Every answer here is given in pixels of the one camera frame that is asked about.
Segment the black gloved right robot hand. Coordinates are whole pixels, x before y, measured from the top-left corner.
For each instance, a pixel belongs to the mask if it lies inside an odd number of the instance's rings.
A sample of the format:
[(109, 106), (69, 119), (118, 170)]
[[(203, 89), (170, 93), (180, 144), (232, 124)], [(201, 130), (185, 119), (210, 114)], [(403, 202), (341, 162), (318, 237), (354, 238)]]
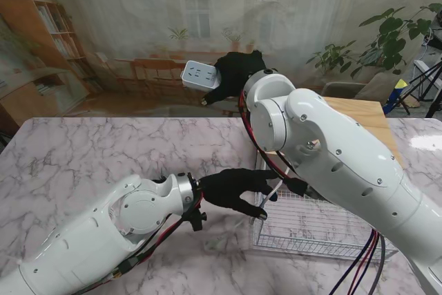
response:
[(229, 97), (239, 97), (252, 75), (269, 69), (259, 50), (253, 50), (251, 53), (229, 52), (217, 60), (215, 68), (221, 75), (220, 85), (201, 99), (203, 106), (221, 102)]

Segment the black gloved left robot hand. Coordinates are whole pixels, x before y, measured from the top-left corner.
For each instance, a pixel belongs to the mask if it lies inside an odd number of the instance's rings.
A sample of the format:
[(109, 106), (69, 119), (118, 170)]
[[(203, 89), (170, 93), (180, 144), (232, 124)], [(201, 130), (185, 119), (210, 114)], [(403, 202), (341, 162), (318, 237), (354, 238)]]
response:
[(219, 173), (199, 179), (200, 189), (204, 199), (218, 207), (232, 209), (252, 218), (267, 219), (266, 211), (243, 200), (240, 196), (246, 192), (262, 193), (270, 201), (276, 201), (276, 193), (267, 180), (276, 179), (277, 175), (271, 170), (225, 169)]

